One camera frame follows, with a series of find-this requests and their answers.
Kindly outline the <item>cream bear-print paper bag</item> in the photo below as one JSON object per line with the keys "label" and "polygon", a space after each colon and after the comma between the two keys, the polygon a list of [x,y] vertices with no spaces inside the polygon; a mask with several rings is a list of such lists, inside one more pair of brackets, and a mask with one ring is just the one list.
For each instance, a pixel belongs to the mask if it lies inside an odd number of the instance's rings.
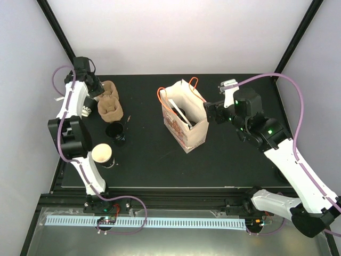
{"label": "cream bear-print paper bag", "polygon": [[197,90],[198,82],[192,77],[189,82],[182,79],[157,90],[164,125],[186,153],[206,141],[209,127],[204,110],[206,100]]}

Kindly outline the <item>white stirrer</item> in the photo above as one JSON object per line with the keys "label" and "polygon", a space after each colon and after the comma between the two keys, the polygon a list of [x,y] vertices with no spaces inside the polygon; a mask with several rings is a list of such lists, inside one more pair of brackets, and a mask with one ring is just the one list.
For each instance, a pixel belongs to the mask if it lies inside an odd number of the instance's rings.
{"label": "white stirrer", "polygon": [[168,99],[168,101],[169,101],[169,103],[174,107],[174,108],[176,108],[177,109],[177,111],[183,116],[183,118],[188,122],[188,126],[190,127],[190,128],[192,128],[193,126],[192,126],[192,124],[190,123],[190,121],[181,113],[181,111],[179,110],[179,107],[177,106],[177,104],[174,102],[174,100],[173,99]]}

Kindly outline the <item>black paper coffee cup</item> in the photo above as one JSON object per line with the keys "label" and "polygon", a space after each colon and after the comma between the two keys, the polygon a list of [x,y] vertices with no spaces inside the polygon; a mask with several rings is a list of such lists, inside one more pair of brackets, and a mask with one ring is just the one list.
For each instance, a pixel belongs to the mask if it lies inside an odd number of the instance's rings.
{"label": "black paper coffee cup", "polygon": [[112,148],[106,143],[96,145],[91,151],[92,159],[105,168],[111,168],[115,164]]}
{"label": "black paper coffee cup", "polygon": [[126,141],[124,126],[120,122],[110,123],[105,129],[105,133],[117,146],[122,146]]}

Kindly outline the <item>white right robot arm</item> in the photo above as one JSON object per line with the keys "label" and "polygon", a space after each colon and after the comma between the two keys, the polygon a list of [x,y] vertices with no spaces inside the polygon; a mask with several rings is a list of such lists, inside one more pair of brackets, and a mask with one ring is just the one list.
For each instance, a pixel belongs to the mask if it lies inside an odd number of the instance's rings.
{"label": "white right robot arm", "polygon": [[299,152],[288,130],[265,116],[261,96],[251,88],[226,92],[223,101],[203,104],[208,121],[229,122],[239,139],[263,153],[282,173],[297,197],[254,187],[242,201],[243,211],[267,211],[290,220],[303,235],[313,238],[340,216],[340,197],[321,181]]}

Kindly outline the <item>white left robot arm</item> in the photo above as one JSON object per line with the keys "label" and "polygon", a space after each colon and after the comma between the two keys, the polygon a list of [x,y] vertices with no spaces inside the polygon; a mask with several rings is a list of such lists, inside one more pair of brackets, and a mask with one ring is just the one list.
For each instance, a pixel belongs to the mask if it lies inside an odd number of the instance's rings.
{"label": "white left robot arm", "polygon": [[70,73],[64,80],[66,93],[63,103],[57,117],[47,124],[61,159],[77,170],[89,196],[99,195],[106,189],[106,182],[91,155],[91,135],[82,121],[86,98],[95,98],[104,92],[95,71],[91,70],[92,63],[87,57],[75,57],[73,66],[65,65]]}

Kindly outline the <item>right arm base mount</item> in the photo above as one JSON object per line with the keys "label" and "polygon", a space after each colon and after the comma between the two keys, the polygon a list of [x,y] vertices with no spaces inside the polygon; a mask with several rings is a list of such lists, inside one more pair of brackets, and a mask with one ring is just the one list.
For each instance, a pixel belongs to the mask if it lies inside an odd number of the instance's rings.
{"label": "right arm base mount", "polygon": [[262,217],[265,211],[260,211],[252,203],[251,198],[258,192],[260,187],[253,187],[239,195],[229,196],[225,199],[225,211],[227,215]]}

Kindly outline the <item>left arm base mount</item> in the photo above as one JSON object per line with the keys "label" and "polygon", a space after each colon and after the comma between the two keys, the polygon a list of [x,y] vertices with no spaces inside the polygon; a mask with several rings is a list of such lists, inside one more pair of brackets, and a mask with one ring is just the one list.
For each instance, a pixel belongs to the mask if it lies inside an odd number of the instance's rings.
{"label": "left arm base mount", "polygon": [[117,210],[121,213],[127,213],[131,205],[130,198],[119,198],[115,200],[105,201],[97,195],[87,195],[85,198],[84,213],[93,213],[95,215],[112,214]]}

